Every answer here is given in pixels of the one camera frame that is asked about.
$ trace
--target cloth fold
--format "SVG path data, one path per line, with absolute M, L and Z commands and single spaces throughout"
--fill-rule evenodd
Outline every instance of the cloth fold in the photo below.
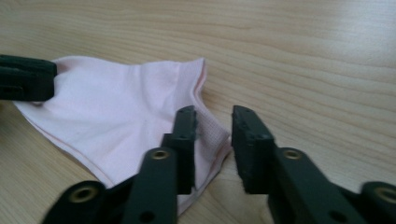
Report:
M 53 144 L 85 165 L 108 188 L 135 175 L 146 151 L 172 132 L 176 112 L 194 105 L 196 191 L 178 196 L 187 209 L 219 172 L 230 134 L 205 107 L 205 60 L 127 65 L 70 56 L 54 61 L 55 95 L 44 103 L 14 102 Z

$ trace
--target white cloth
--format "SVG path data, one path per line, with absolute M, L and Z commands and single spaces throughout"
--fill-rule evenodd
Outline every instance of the white cloth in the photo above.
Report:
M 178 197 L 182 213 L 219 171 L 229 133 L 203 104 L 205 60 L 141 65 L 71 56 L 54 61 L 55 95 L 44 103 L 14 102 L 53 144 L 84 164 L 108 188 L 135 175 L 145 152 L 172 132 L 176 112 L 194 105 L 196 187 Z

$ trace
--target wooden table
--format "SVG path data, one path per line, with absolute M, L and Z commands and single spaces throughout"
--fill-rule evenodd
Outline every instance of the wooden table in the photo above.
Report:
M 231 129 L 254 109 L 281 147 L 331 181 L 396 185 L 394 1 L 152 0 L 0 2 L 0 53 L 119 63 L 205 57 L 207 107 Z M 94 177 L 0 101 L 0 223 L 39 223 L 59 194 Z M 246 195 L 233 155 L 179 223 L 272 223 Z

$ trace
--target black plastic part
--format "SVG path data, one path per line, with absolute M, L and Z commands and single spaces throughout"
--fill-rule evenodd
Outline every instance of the black plastic part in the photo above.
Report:
M 55 63 L 0 55 L 0 99 L 46 101 L 54 95 Z
M 272 178 L 270 164 L 276 148 L 275 138 L 253 110 L 240 105 L 233 107 L 232 146 L 245 191 L 267 194 Z
M 302 151 L 277 149 L 274 170 L 276 181 L 296 216 L 294 223 L 366 223 Z
M 43 223 L 177 223 L 177 195 L 191 192 L 194 185 L 196 126 L 194 107 L 181 108 L 173 132 L 164 136 L 162 147 L 146 153 L 137 175 L 112 189 L 95 181 L 76 184 L 52 206 Z M 89 201 L 69 202 L 76 190 L 93 187 L 99 193 Z M 84 190 L 80 196 L 86 196 Z
M 177 194 L 190 194 L 195 185 L 194 141 L 197 127 L 194 106 L 177 111 L 172 133 L 163 136 L 162 147 L 177 153 Z
M 61 196 L 51 207 L 43 224 L 91 224 L 100 223 L 101 208 L 106 189 L 97 181 L 78 183 Z
M 146 153 L 121 224 L 177 223 L 177 156 L 173 149 L 154 148 Z
M 396 223 L 396 187 L 384 182 L 367 182 L 361 194 L 338 187 L 369 223 Z
M 276 224 L 396 224 L 395 186 L 370 182 L 356 194 L 334 185 L 302 151 L 278 148 L 254 111 L 238 105 L 232 144 L 245 192 L 268 194 Z

